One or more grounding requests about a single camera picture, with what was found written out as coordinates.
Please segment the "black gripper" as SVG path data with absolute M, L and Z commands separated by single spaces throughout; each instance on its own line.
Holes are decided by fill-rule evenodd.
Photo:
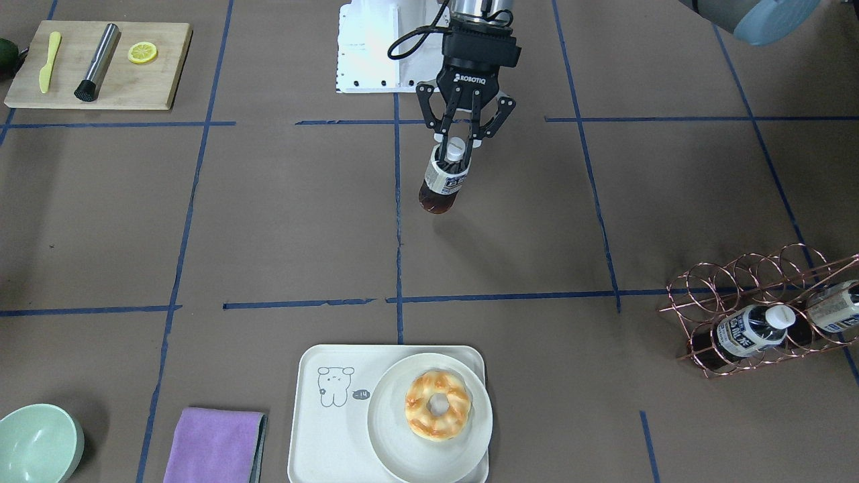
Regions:
M 516 101 L 499 92 L 498 73 L 500 68 L 516 67 L 521 55 L 521 46 L 512 36 L 512 29 L 451 19 L 449 28 L 443 34 L 443 65 L 438 74 L 438 84 L 418 83 L 416 95 L 423 122 L 434 132 L 436 143 L 445 146 L 452 125 L 452 105 L 455 89 L 461 88 L 460 106 L 470 106 L 472 91 L 481 92 L 481 104 L 486 106 L 492 99 L 497 101 L 497 110 L 485 123 L 481 122 L 482 107 L 474 96 L 474 142 L 493 138 L 513 112 Z M 445 111 L 439 117 L 433 110 L 432 99 L 441 93 Z

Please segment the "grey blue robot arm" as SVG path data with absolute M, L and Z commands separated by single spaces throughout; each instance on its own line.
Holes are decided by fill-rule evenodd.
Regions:
M 816 1 L 685 2 L 687 9 L 753 46 L 781 40 L 817 6 Z M 433 34 L 442 36 L 442 67 L 434 80 L 416 85 L 425 126 L 444 143 L 457 112 L 467 112 L 468 141 L 494 137 L 515 107 L 498 83 L 500 69 L 515 67 L 521 56 L 513 37 L 513 2 L 442 1 L 432 22 L 400 36 L 387 56 L 406 58 Z

